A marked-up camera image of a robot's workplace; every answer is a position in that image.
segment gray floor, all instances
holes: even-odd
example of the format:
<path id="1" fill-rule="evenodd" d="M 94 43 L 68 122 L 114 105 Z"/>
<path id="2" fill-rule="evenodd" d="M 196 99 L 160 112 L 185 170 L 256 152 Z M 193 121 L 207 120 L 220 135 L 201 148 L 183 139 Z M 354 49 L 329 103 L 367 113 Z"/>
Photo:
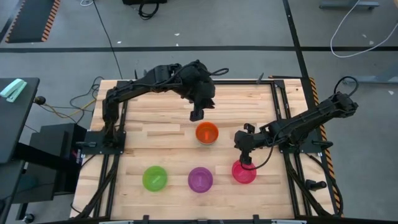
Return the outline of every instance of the gray floor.
<path id="1" fill-rule="evenodd" d="M 47 42 L 1 42 L 0 48 L 108 47 L 94 6 L 81 7 L 79 2 L 62 1 Z M 398 8 L 392 1 L 379 2 L 381 6 L 373 12 L 354 11 L 336 36 L 335 45 L 367 46 L 369 41 L 377 44 L 384 39 L 398 19 Z M 346 11 L 320 10 L 318 0 L 290 0 L 289 3 L 301 46 L 328 46 Z M 16 0 L 0 1 L 0 27 L 15 4 Z M 149 21 L 140 20 L 136 11 L 121 1 L 97 0 L 97 5 L 115 47 L 293 46 L 280 0 L 244 3 L 170 0 L 161 5 L 159 13 Z M 398 45 L 398 32 L 386 45 Z M 329 52 L 304 52 L 303 55 L 308 74 L 316 79 L 321 99 L 331 95 L 335 82 L 344 75 L 377 75 L 398 61 L 397 52 L 370 52 L 347 59 L 336 58 Z M 301 76 L 295 52 L 117 52 L 116 56 L 124 78 L 132 78 L 134 69 L 141 73 L 158 64 L 185 64 L 196 59 L 210 70 L 229 67 L 230 73 L 223 78 L 257 78 L 262 72 L 265 76 Z M 39 77 L 38 95 L 44 95 L 54 106 L 67 106 L 70 98 L 87 92 L 97 76 L 119 77 L 112 53 L 0 53 L 0 77 Z M 397 97 L 398 87 L 394 85 L 362 85 L 353 97 L 359 104 L 355 116 L 326 124 L 328 138 L 335 143 L 331 153 L 346 217 L 398 220 L 395 211 L 398 192 L 394 189 L 398 184 Z M 84 105 L 89 100 L 90 97 L 79 103 Z M 86 115 L 80 124 L 88 128 L 90 120 L 90 115 Z M 65 122 L 69 121 L 35 105 L 27 125 L 39 129 L 43 125 Z M 21 142 L 29 143 L 31 133 L 25 128 Z M 36 223 L 65 220 L 72 199 L 72 195 L 64 195 L 52 202 L 32 203 L 28 212 L 36 215 Z M 13 206 L 8 223 L 15 223 L 16 209 Z"/>

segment wooden table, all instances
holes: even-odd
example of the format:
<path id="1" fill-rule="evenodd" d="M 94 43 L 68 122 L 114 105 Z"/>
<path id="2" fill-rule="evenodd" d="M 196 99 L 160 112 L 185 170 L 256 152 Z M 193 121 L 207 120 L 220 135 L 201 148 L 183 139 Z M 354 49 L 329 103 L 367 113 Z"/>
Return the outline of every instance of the wooden table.
<path id="1" fill-rule="evenodd" d="M 284 81 L 292 116 L 307 110 L 300 80 Z M 100 101 L 116 82 L 101 82 L 92 130 L 100 130 L 104 125 Z M 284 159 L 277 147 L 268 164 L 257 170 L 253 183 L 239 184 L 231 175 L 231 166 L 240 155 L 233 147 L 235 132 L 243 129 L 244 123 L 258 128 L 276 119 L 269 85 L 217 85 L 214 101 L 216 108 L 205 110 L 204 121 L 215 123 L 220 135 L 210 146 L 195 138 L 199 122 L 189 121 L 193 105 L 174 92 L 149 93 L 129 101 L 126 149 L 119 162 L 112 220 L 142 220 L 143 215 L 150 215 L 151 220 L 252 219 L 253 214 L 260 218 L 294 217 Z M 255 150 L 251 154 L 253 163 L 260 164 L 268 153 L 268 148 Z M 301 159 L 306 179 L 325 180 L 318 164 L 305 155 Z M 73 202 L 76 209 L 81 210 L 96 191 L 102 161 L 103 156 L 97 155 L 80 172 Z M 150 192 L 142 185 L 144 171 L 154 165 L 162 166 L 168 173 L 167 186 L 160 192 Z M 188 186 L 188 174 L 195 167 L 206 167 L 213 174 L 213 186 L 206 193 L 195 193 Z M 301 193 L 296 189 L 304 214 Z M 327 188 L 313 194 L 323 208 L 333 213 Z M 103 197 L 102 215 L 106 199 L 107 193 Z"/>

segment black floor mat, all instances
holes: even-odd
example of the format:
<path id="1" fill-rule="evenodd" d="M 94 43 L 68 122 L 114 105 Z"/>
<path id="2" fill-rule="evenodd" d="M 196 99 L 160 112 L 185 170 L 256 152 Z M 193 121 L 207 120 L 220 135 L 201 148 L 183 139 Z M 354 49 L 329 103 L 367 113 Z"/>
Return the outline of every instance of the black floor mat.
<path id="1" fill-rule="evenodd" d="M 6 43 L 45 42 L 59 7 L 60 0 L 24 0 Z"/>

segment orange bowl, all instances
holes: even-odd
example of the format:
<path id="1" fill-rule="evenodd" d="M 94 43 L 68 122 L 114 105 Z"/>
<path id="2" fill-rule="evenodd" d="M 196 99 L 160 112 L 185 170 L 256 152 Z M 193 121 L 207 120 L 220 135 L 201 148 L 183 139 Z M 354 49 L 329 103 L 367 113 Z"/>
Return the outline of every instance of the orange bowl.
<path id="1" fill-rule="evenodd" d="M 218 128 L 211 122 L 202 122 L 197 126 L 197 139 L 202 144 L 212 144 L 218 138 Z"/>

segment green bowl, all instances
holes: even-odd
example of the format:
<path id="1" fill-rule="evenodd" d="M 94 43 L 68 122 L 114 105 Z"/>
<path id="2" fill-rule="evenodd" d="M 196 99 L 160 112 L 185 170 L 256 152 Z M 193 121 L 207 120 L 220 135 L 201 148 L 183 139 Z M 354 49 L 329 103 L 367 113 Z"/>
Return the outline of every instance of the green bowl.
<path id="1" fill-rule="evenodd" d="M 145 170 L 144 176 L 142 176 L 142 184 L 144 187 L 151 191 L 156 192 L 162 190 L 167 183 L 166 170 L 160 166 L 152 166 Z"/>

